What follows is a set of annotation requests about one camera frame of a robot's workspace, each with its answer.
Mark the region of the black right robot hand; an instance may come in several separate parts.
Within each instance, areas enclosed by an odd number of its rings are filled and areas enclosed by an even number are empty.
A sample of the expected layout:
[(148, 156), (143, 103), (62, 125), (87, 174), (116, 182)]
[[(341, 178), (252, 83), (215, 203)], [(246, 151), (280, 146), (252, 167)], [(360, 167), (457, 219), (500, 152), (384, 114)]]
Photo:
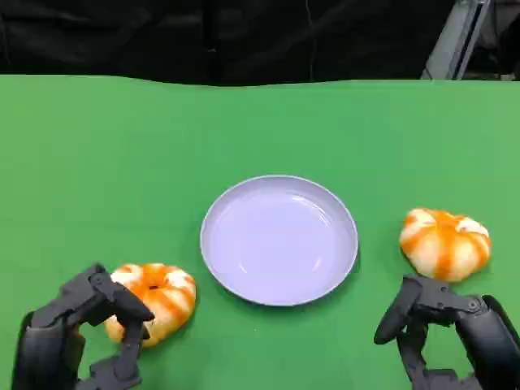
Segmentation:
[[(452, 369), (430, 369), (422, 356), (428, 327), (454, 326), (474, 372), (460, 379)], [(374, 342), (395, 340), (414, 389), (517, 389), (519, 336), (491, 295), (458, 295), (448, 283), (404, 275), (400, 290), (376, 329)]]

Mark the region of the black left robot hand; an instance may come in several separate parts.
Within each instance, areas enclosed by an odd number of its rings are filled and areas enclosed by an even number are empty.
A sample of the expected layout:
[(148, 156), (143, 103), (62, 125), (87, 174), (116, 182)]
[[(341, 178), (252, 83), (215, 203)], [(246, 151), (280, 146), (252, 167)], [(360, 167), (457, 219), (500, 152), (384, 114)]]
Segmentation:
[[(92, 364), (89, 377), (78, 369), (85, 347), (84, 323), (96, 327), (116, 317), (123, 327), (119, 353)], [(129, 389), (141, 382), (138, 359), (148, 339), (147, 306), (99, 263), (77, 274), (58, 296), (24, 317), (11, 376), (14, 389)]]

